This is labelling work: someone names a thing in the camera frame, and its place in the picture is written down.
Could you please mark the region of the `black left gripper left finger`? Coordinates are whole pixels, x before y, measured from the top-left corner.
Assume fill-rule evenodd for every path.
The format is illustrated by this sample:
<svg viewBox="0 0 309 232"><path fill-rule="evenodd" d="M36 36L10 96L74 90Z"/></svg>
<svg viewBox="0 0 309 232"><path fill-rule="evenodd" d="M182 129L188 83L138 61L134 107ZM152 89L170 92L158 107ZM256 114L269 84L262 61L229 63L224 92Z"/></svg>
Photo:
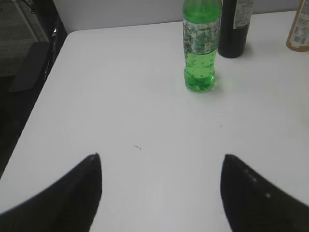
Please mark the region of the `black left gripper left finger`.
<svg viewBox="0 0 309 232"><path fill-rule="evenodd" d="M44 191L1 213L0 230L88 232L101 196L101 160L92 154Z"/></svg>

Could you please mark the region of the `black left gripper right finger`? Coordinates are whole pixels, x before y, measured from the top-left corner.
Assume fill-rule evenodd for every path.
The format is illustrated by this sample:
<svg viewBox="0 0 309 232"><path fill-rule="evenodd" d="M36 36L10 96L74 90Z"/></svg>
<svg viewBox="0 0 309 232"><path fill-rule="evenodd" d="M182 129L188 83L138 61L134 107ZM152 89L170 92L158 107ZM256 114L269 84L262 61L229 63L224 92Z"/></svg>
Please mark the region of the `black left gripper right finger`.
<svg viewBox="0 0 309 232"><path fill-rule="evenodd" d="M234 232L309 230L308 205L273 185L235 155L225 155L220 193Z"/></svg>

